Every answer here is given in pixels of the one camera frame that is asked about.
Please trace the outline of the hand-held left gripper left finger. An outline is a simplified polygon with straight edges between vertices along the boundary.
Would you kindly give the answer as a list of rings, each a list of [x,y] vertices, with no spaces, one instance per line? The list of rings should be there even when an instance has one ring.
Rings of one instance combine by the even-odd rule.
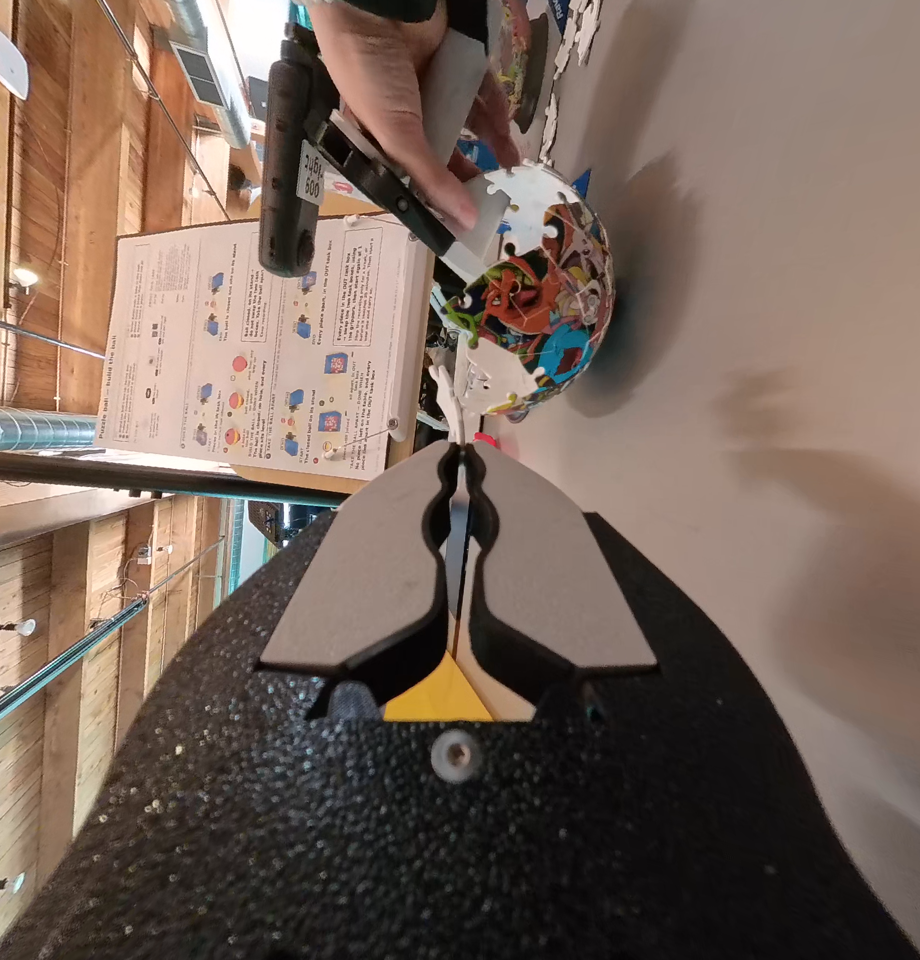
[[[263,669],[356,682],[387,703],[440,664],[448,642],[441,548],[456,445],[438,440],[386,470],[333,515],[260,656]]]

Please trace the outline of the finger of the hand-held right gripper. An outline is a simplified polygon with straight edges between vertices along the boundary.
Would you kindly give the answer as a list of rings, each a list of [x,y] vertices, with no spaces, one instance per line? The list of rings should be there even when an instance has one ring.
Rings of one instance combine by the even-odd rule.
[[[498,229],[507,214],[507,194],[491,175],[479,175],[464,186],[478,219],[474,228],[456,236],[440,260],[459,278],[477,279],[498,259]]]

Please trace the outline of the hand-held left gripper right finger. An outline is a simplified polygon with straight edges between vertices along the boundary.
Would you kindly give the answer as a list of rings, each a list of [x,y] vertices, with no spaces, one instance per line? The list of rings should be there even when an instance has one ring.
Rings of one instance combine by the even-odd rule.
[[[528,703],[658,668],[581,509],[486,442],[468,447],[469,637],[478,665]]]

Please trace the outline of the partly built puzzle ball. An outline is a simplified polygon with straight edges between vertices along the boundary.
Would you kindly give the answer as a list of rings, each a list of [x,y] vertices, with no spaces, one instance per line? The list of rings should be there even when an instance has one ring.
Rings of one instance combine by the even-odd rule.
[[[437,311],[457,335],[452,392],[472,416],[522,418],[590,365],[613,312],[608,234],[556,170],[526,161],[484,176],[507,194],[497,261]]]

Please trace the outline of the blue puzzle box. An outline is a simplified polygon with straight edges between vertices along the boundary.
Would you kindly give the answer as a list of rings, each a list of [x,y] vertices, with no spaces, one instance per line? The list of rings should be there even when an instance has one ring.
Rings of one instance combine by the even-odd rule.
[[[503,1],[490,66],[507,101],[511,136],[523,159],[537,162],[552,143],[548,111],[568,2]]]

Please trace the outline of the scattered white puzzle pieces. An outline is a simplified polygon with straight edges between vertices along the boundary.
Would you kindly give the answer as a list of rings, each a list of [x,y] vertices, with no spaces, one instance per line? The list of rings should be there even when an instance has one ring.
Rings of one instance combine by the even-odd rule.
[[[586,65],[590,48],[599,29],[602,6],[602,1],[570,1],[567,7],[561,43],[554,58],[552,86],[544,112],[545,121],[538,157],[538,162],[549,169],[554,167],[552,150],[559,123],[557,86],[571,58],[576,60],[578,66]]]

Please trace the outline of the person's right hand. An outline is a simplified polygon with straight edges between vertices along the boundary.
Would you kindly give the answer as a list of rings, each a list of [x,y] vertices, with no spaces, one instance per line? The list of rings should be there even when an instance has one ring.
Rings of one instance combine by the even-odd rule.
[[[310,2],[322,60],[347,111],[443,216],[472,230],[476,204],[464,183],[477,168],[454,149],[438,158],[424,132],[419,84],[449,27],[486,19],[485,2]]]

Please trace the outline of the ceiling vent grille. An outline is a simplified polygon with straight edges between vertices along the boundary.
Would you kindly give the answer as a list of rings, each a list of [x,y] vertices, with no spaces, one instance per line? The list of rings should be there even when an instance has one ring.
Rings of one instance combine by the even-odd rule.
[[[214,109],[227,109],[228,99],[209,55],[194,47],[170,41],[194,98]]]

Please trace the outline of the yellow plastic bin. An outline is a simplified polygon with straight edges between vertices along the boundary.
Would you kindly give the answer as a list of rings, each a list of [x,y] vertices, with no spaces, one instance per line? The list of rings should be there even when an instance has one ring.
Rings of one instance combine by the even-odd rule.
[[[386,703],[387,722],[491,722],[481,701],[453,656],[446,653],[426,678]]]

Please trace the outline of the printed instruction sheet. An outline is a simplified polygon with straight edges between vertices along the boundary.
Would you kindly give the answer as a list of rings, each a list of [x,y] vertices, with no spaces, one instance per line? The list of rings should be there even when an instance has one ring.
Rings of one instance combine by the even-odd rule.
[[[428,250],[388,214],[325,218],[312,267],[259,224],[118,238],[95,443],[369,482],[405,438]]]

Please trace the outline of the black boom pole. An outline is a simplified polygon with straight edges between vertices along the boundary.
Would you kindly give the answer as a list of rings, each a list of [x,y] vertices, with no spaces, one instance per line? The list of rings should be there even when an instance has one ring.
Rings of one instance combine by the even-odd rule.
[[[339,507],[349,497],[345,492],[251,481],[235,473],[15,452],[0,452],[0,481],[109,489],[131,495],[190,495],[298,503],[330,509]]]

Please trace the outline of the metal ceiling conduit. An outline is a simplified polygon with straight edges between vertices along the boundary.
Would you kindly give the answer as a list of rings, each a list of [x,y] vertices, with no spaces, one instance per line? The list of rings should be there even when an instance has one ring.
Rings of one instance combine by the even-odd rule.
[[[141,614],[151,602],[152,597],[164,590],[173,581],[181,577],[199,561],[224,544],[225,535],[221,535],[218,540],[210,546],[202,549],[198,554],[191,558],[186,564],[174,573],[169,574],[159,582],[155,583],[149,590],[135,597],[128,606],[125,606],[111,618],[102,620],[98,626],[90,630],[85,636],[81,637],[68,649],[50,659],[45,666],[37,670],[29,678],[25,678],[21,683],[9,689],[3,695],[0,695],[0,722],[8,715],[18,709],[24,702],[27,702],[39,691],[45,689],[51,682],[61,676],[65,671],[82,661],[88,653],[94,648],[105,642],[110,636],[121,630],[132,619]]]

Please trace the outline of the silver duct with vent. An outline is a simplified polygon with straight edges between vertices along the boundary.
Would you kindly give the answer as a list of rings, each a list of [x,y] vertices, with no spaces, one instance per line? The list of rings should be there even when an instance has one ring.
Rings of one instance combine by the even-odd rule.
[[[167,1],[173,19],[168,39],[194,47],[209,55],[228,99],[228,108],[213,110],[216,123],[232,149],[250,144],[251,117],[226,17],[217,1]]]

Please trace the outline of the white wall access point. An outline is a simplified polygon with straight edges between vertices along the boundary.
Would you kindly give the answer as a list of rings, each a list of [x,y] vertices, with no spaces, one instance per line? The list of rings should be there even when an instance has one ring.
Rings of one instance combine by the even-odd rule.
[[[0,83],[11,96],[25,102],[30,94],[30,69],[20,49],[0,30]]]

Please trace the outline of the silver air duct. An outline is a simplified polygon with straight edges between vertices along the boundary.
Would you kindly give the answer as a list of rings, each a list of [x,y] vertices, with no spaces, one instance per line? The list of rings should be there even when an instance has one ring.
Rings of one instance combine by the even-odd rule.
[[[0,406],[0,453],[103,450],[95,434],[93,415]]]

